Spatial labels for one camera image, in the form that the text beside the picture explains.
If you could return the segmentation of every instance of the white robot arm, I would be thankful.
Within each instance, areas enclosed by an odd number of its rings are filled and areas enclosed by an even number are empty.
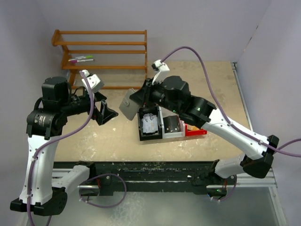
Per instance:
[[[142,88],[130,95],[131,101],[139,107],[159,105],[170,110],[178,114],[185,123],[206,129],[222,137],[244,153],[232,159],[216,161],[214,165],[216,175],[222,178],[240,173],[248,173],[257,178],[266,176],[271,167],[274,152],[263,144],[276,147],[279,142],[276,136],[266,137],[254,133],[232,119],[229,119],[231,125],[228,124],[222,112],[213,103],[202,97],[191,95],[188,83],[182,81],[179,76],[167,77],[169,69],[165,63],[157,60],[152,67],[157,72],[156,76],[153,79],[146,79]],[[126,108],[120,108],[128,117],[129,113],[124,109]],[[232,125],[257,138],[260,142],[255,142],[237,132]]]
[[[111,118],[116,117],[118,113],[107,107],[106,97],[98,92],[104,86],[98,76],[96,74],[90,75],[87,70],[84,70],[83,73],[94,93],[94,102],[101,101],[102,103],[100,111],[94,105],[92,119],[98,125],[103,125]],[[26,211],[28,177],[33,161],[35,164],[31,178],[30,205],[34,214],[41,216],[60,214],[66,205],[68,194],[83,181],[89,179],[91,173],[95,171],[91,163],[78,162],[67,175],[52,181],[58,141],[46,146],[34,159],[35,151],[38,148],[49,141],[58,140],[62,134],[63,126],[67,123],[67,116],[90,111],[91,102],[84,79],[83,85],[86,89],[81,96],[71,95],[71,90],[68,91],[68,88],[70,89],[69,83],[64,77],[48,78],[42,85],[43,97],[37,101],[34,110],[27,117],[26,133],[29,144],[27,171],[20,196],[11,203],[12,210]]]

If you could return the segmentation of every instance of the beige table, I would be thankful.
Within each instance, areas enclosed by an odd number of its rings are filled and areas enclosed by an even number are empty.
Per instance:
[[[167,62],[170,75],[180,75],[188,82],[193,95],[213,102],[201,64],[198,62]],[[248,121],[230,62],[206,62],[207,72],[218,100],[226,114],[248,127]],[[119,116],[103,126],[95,121],[79,133],[60,141],[55,161],[212,161],[241,153],[222,138],[208,133],[197,139],[164,139],[139,141],[137,117],[129,121],[118,107],[126,90],[102,90],[108,107]],[[68,118],[66,134],[79,127],[87,114]]]

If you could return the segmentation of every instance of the white wall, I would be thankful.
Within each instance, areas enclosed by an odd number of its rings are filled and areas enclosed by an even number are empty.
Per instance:
[[[238,61],[254,129],[283,144],[301,137],[301,1],[273,0]],[[301,143],[285,149],[301,154]],[[275,154],[273,169],[290,225],[301,222],[301,159]]]
[[[237,61],[270,0],[38,0],[51,31],[148,30],[148,58],[189,45],[205,60]],[[173,60],[196,60],[189,51]]]
[[[0,224],[16,225],[9,210],[22,190],[27,163],[26,117],[41,84],[60,72],[60,52],[34,0],[0,0]]]

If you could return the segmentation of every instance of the red box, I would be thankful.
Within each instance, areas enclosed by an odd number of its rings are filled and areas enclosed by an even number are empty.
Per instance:
[[[185,136],[196,136],[196,135],[206,135],[207,130],[204,129],[199,129],[199,130],[188,130],[187,129],[187,124],[185,123]]]

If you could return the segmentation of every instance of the marker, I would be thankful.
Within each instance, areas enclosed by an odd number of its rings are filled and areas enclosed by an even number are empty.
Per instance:
[[[82,60],[82,59],[89,59],[89,58],[92,58],[93,56],[92,55],[89,55],[89,56],[77,56],[76,58],[74,59],[69,59],[68,61],[72,61],[72,60]]]
[[[72,60],[70,63],[78,63],[78,62],[86,62],[86,61],[94,61],[94,59],[87,59],[87,60]]]

